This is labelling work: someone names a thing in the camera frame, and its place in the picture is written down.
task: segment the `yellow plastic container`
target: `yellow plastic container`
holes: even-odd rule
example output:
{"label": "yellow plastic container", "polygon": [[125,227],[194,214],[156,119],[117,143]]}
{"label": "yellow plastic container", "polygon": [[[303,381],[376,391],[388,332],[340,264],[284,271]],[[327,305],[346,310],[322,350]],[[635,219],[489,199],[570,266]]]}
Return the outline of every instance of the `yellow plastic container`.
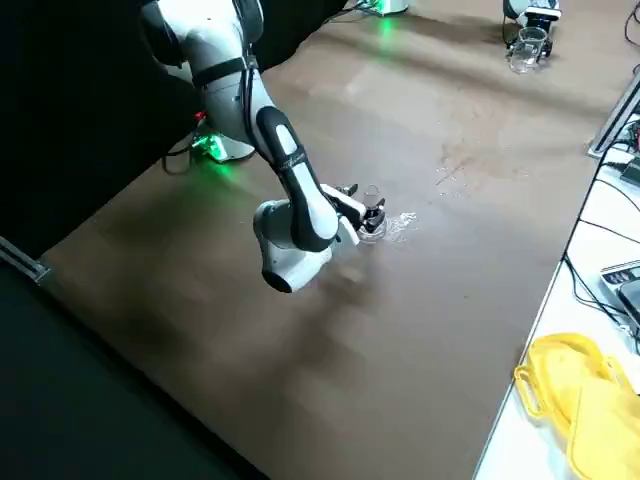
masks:
{"label": "yellow plastic container", "polygon": [[588,379],[569,432],[567,458],[584,480],[640,479],[640,397]]}
{"label": "yellow plastic container", "polygon": [[633,393],[616,359],[603,356],[592,340],[573,333],[534,341],[527,353],[527,364],[517,367],[513,375],[528,415],[548,418],[565,439],[585,380],[606,380]]}

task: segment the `black wall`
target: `black wall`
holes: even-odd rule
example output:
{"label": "black wall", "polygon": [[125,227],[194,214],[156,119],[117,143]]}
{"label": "black wall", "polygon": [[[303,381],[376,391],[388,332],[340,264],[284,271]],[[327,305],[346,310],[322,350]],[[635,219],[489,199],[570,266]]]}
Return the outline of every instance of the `black wall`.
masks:
{"label": "black wall", "polygon": [[[262,4],[255,52],[265,69],[344,0]],[[134,1],[29,0],[3,10],[0,235],[38,257],[186,135],[198,100],[154,63]]]}

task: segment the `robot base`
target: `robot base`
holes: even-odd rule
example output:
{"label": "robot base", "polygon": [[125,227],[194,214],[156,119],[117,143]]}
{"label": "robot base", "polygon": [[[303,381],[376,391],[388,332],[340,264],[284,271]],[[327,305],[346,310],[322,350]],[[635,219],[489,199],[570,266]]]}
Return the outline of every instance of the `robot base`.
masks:
{"label": "robot base", "polygon": [[381,16],[403,13],[409,8],[409,0],[368,0],[367,4],[365,7],[370,6]]}
{"label": "robot base", "polygon": [[225,137],[221,133],[216,134],[218,137],[218,145],[220,146],[220,154],[211,155],[218,163],[225,163],[230,160],[244,160],[249,158],[256,151],[251,145],[232,140]]}

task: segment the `yellow handle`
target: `yellow handle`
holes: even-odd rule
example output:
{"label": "yellow handle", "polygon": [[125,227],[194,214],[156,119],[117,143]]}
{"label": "yellow handle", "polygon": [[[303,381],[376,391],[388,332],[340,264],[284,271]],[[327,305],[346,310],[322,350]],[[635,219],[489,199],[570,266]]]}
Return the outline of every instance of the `yellow handle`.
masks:
{"label": "yellow handle", "polygon": [[635,390],[631,386],[631,382],[629,382],[629,379],[625,375],[624,370],[622,369],[622,366],[618,363],[618,360],[616,360],[614,357],[607,355],[606,357],[604,357],[604,365],[609,370],[609,375],[611,377],[611,380],[615,384],[622,387],[624,390],[627,390],[631,393],[635,393]]}
{"label": "yellow handle", "polygon": [[516,390],[520,395],[522,405],[530,417],[540,419],[546,415],[540,393],[531,378],[529,370],[526,366],[521,365],[513,371],[513,378],[516,384]]}

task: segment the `green led light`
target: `green led light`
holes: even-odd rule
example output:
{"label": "green led light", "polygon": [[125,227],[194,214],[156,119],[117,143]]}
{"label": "green led light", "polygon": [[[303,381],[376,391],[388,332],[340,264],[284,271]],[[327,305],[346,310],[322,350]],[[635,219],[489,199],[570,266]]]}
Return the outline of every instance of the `green led light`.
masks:
{"label": "green led light", "polygon": [[222,140],[217,135],[211,135],[209,137],[209,155],[218,161],[226,160],[229,158],[227,151],[222,144]]}
{"label": "green led light", "polygon": [[200,147],[204,153],[212,157],[214,160],[218,162],[222,162],[229,158],[229,154],[227,150],[224,148],[224,144],[222,143],[222,139],[215,134],[211,135],[203,135],[198,137],[192,144],[192,147]]}
{"label": "green led light", "polygon": [[380,13],[381,15],[384,15],[385,13],[389,13],[391,11],[390,0],[378,0],[377,2],[375,0],[371,0],[369,4],[371,5],[370,8]]}

